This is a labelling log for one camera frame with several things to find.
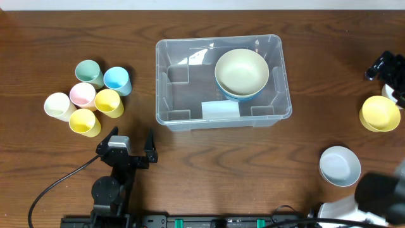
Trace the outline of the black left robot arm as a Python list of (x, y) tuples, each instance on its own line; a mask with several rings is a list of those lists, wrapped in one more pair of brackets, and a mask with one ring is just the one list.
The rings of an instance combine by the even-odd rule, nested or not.
[(146, 139), (144, 156), (133, 156), (130, 152), (130, 139), (120, 136), (118, 127), (113, 127), (97, 145), (97, 157), (112, 170), (110, 175), (99, 178), (92, 186), (92, 227), (131, 227), (134, 222), (134, 216), (128, 212), (128, 204), (135, 173), (158, 161), (153, 133), (150, 132)]

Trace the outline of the beige bowl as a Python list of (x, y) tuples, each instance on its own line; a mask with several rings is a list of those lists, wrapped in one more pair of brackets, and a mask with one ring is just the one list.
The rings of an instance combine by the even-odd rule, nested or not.
[(259, 93), (269, 77), (270, 70), (265, 59), (249, 49), (228, 51), (215, 66), (218, 87), (237, 99), (247, 99)]

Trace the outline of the dark blue bowl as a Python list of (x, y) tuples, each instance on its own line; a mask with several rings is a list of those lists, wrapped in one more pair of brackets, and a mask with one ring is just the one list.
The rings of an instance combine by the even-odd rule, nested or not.
[(229, 94), (227, 94), (222, 88), (219, 87), (219, 90), (221, 91), (221, 93), (228, 99), (231, 101), (235, 101), (235, 102), (245, 102), (245, 101), (249, 101), (254, 99), (255, 97), (259, 96), (261, 94), (261, 91), (257, 92), (256, 94), (252, 95), (252, 96), (248, 96), (246, 98), (237, 98), (235, 96), (231, 96)]

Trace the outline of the white bowl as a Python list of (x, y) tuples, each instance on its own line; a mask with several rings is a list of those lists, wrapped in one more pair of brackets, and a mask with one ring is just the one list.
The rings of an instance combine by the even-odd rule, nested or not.
[(382, 96), (384, 96), (384, 97), (390, 99), (391, 101), (393, 101), (396, 104), (396, 106), (400, 110), (402, 110), (402, 107), (397, 104), (398, 100), (393, 96), (393, 93), (394, 93), (393, 88), (391, 88), (388, 84), (385, 84), (382, 87)]

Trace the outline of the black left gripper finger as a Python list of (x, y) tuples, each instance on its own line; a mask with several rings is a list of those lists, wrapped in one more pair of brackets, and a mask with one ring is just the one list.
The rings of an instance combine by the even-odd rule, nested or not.
[(149, 129), (149, 133), (144, 145), (144, 152), (149, 163), (158, 162), (158, 153), (154, 144), (153, 130)]
[(97, 145), (96, 147), (96, 153), (98, 155), (104, 155), (109, 151), (109, 146), (108, 142), (111, 139), (112, 136), (117, 136), (118, 135), (118, 127), (115, 126), (111, 130), (111, 132)]

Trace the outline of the yellow bowl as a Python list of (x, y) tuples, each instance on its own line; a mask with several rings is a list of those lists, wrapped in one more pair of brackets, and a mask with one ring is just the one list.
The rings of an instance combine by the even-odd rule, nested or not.
[(401, 113), (396, 104), (384, 96), (371, 96), (359, 111), (362, 125), (372, 132), (389, 132), (401, 121)]

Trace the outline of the light grey bowl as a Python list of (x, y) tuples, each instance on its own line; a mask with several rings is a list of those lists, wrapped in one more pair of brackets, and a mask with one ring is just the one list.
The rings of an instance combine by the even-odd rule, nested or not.
[(359, 158), (343, 146), (327, 148), (320, 156), (318, 168), (325, 181), (338, 187), (349, 187), (361, 176)]

